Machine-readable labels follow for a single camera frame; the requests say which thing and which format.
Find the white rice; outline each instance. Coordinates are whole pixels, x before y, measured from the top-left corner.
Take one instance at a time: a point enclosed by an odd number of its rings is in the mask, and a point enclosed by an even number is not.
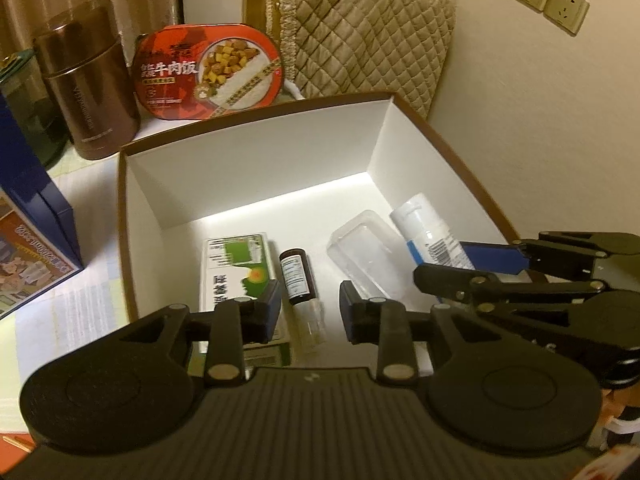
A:
[[[242,70],[236,72],[233,77],[226,80],[226,82],[218,88],[218,93],[211,98],[211,101],[217,106],[229,108],[226,101],[231,99],[239,89],[242,88],[249,80],[255,76],[258,72],[269,65],[269,58],[265,53],[260,51],[260,54],[251,59]],[[243,110],[245,108],[256,105],[261,99],[264,98],[269,91],[271,81],[273,80],[273,74],[269,74],[262,79],[253,89],[249,90],[247,94],[242,97],[236,104],[230,107],[231,110]]]

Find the brown thermos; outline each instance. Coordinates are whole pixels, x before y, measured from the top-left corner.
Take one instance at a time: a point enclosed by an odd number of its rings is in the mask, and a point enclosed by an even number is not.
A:
[[[82,157],[112,155],[133,139],[140,114],[110,0],[53,17],[33,47]]]

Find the red food package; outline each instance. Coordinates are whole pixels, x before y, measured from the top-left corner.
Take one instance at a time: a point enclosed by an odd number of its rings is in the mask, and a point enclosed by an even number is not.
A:
[[[145,36],[136,94],[161,119],[208,119],[267,106],[283,83],[280,53],[248,25],[175,25]]]

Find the green and white box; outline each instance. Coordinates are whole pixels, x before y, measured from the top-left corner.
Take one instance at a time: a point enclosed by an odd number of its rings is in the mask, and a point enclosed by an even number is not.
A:
[[[276,276],[266,235],[206,240],[201,276],[201,312],[212,311],[218,303],[232,298],[258,298],[269,280]],[[207,351],[206,342],[201,343],[200,351]],[[291,364],[289,331],[282,310],[269,343],[244,346],[244,362],[247,368]]]

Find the beige wall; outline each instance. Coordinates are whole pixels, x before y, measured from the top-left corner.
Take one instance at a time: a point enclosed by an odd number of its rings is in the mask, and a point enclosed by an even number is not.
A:
[[[640,234],[640,0],[578,35],[516,0],[457,0],[430,122],[523,236]]]

